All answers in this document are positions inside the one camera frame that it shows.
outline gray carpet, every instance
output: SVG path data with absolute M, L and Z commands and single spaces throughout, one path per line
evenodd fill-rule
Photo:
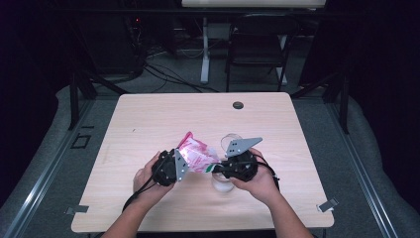
M 294 92 L 298 89 L 297 81 L 309 46 L 310 41 L 308 39 L 295 41 L 289 67 L 286 71 L 288 84 L 283 87 L 283 91 Z M 188 53 L 192 56 L 197 55 L 197 52 L 193 51 Z M 211 51 L 210 82 L 206 86 L 219 91 L 223 91 L 225 88 L 226 75 L 223 72 L 225 55 L 226 51 L 223 43 L 218 43 Z M 166 73 L 170 73 L 160 65 L 168 67 L 185 80 L 199 84 L 201 57 L 188 58 L 179 54 L 178 58 L 175 59 L 173 56 L 161 54 L 148 59 L 148 63 L 165 70 Z M 266 72 L 265 69 L 235 69 L 232 91 L 276 91 L 275 74 L 266 75 Z M 250 84 L 251 79 L 253 82 L 256 79 L 258 83 Z M 169 82 L 160 88 L 163 84 L 163 80 L 156 79 L 145 71 L 135 80 L 118 85 L 135 93 L 150 93 L 157 89 L 159 93 L 195 92 L 191 87 Z M 74 135 L 77 135 L 77 133 L 80 133 L 80 136 L 89 135 L 90 140 L 85 149 L 71 149 L 71 143 L 65 145 L 64 160 L 56 175 L 54 175 L 54 180 L 48 192 L 30 220 L 24 232 L 24 237 L 86 237 L 86 234 L 75 234 L 71 231 L 72 216 L 65 215 L 64 211 L 69 206 L 76 205 L 79 202 L 117 102 L 114 92 L 101 85 L 95 86 L 100 96 L 92 102 L 93 105 L 86 118 L 81 121 L 74 132 Z M 320 91 L 322 89 L 312 92 L 308 99 L 296 99 L 293 104 L 327 197 L 336 197 L 340 201 L 333 212 L 335 224 L 327 230 L 327 237 L 382 237 L 367 199 L 351 167 L 350 154 L 341 139 L 339 130 L 334 125 L 336 118 L 331 117 L 328 113 L 328 106 L 320 100 Z M 52 127 L 21 182 L 0 210 L 1 236 L 7 232 L 31 188 L 43 172 L 44 167 L 56 156 L 56 152 L 61 145 L 60 142 L 68 133 L 66 131 L 69 125 L 68 95 L 68 88 L 57 95 L 59 109 Z M 81 98 L 80 104 L 83 103 L 90 105 Z M 367 167 L 372 183 L 382 198 L 399 237 L 419 237 L 419 214 L 399 197 L 392 183 L 381 170 L 380 153 L 374 136 L 359 106 L 353 100 L 350 103 L 349 129 L 350 137 Z M 311 231 L 322 237 L 322 230 L 313 229 Z M 272 231 L 250 231 L 246 233 L 143 234 L 142 237 L 217 236 L 220 238 L 232 236 L 268 237 L 272 235 Z

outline pink and white package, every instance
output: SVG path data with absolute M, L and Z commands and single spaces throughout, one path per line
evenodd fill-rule
M 189 169 L 196 173 L 206 173 L 206 169 L 213 163 L 220 163 L 216 151 L 206 144 L 192 138 L 188 132 L 179 143 L 178 149 L 181 156 L 189 165 Z

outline person's left hand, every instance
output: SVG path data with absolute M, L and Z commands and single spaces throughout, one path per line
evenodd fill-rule
M 134 179 L 133 179 L 133 191 L 136 192 L 146 181 L 152 176 L 152 166 L 158 160 L 160 152 L 157 152 L 155 156 L 145 165 L 143 169 L 140 169 Z M 150 210 L 154 205 L 156 205 L 174 186 L 174 183 L 169 186 L 162 186 L 155 183 L 153 180 L 149 182 L 147 187 L 149 189 L 143 191 L 139 196 L 133 201 L 134 204 L 140 205 L 146 210 Z

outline forearm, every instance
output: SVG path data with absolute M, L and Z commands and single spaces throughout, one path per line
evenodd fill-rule
M 271 212 L 277 238 L 313 237 L 281 193 L 267 206 Z
M 102 237 L 136 237 L 148 211 L 136 203 L 129 205 Z

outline chair seat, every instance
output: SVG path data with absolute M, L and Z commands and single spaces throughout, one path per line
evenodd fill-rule
M 285 61 L 277 36 L 247 36 L 241 35 L 232 39 L 235 47 L 232 49 L 233 65 L 278 66 Z

